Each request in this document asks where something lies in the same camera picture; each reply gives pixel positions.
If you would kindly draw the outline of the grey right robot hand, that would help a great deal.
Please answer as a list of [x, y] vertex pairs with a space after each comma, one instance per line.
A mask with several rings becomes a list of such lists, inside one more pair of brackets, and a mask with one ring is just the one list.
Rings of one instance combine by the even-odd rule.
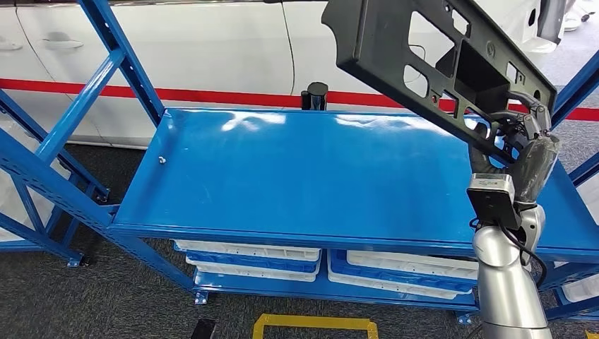
[[472, 173], [508, 174], [514, 184], [514, 202], [533, 205], [545, 186], [558, 158], [561, 143], [552, 134], [549, 109], [527, 93], [508, 91], [509, 100], [517, 100], [528, 111], [502, 110], [491, 113], [501, 123], [499, 133], [505, 137], [508, 149], [515, 148], [518, 157], [508, 167], [494, 166], [489, 157], [470, 145], [468, 155]]

